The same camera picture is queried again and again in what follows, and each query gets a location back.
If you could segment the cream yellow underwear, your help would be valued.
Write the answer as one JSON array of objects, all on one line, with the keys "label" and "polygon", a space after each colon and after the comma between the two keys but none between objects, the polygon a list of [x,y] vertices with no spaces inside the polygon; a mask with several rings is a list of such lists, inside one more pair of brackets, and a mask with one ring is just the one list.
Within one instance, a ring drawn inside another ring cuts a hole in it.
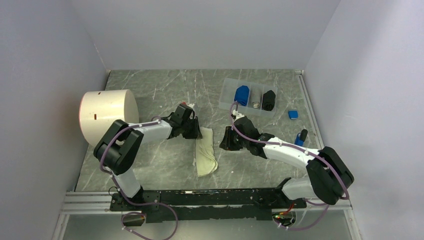
[{"label": "cream yellow underwear", "polygon": [[218,169],[218,162],[215,158],[213,130],[200,127],[200,133],[202,138],[195,141],[193,165],[196,167],[197,176],[204,177]]}]

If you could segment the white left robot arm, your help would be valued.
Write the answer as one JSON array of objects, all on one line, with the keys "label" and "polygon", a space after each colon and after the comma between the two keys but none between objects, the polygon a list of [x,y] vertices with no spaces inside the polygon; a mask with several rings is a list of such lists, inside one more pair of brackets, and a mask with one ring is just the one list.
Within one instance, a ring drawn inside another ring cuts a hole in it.
[{"label": "white left robot arm", "polygon": [[144,123],[115,120],[94,147],[100,170],[109,174],[130,210],[139,209],[145,201],[144,189],[133,170],[140,146],[178,136],[188,140],[202,138],[194,106],[183,102],[168,116]]}]

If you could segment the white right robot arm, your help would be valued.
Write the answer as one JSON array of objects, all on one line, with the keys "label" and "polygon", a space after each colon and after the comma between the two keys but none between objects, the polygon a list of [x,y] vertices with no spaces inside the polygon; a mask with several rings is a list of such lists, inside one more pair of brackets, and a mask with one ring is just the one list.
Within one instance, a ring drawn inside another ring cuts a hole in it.
[{"label": "white right robot arm", "polygon": [[318,198],[335,205],[349,198],[348,188],[355,178],[337,152],[325,146],[307,148],[281,140],[270,133],[260,133],[243,114],[230,114],[230,125],[225,128],[220,148],[226,151],[246,149],[253,156],[281,161],[306,170],[302,178],[286,178],[276,188],[275,202],[282,208],[294,200]]}]

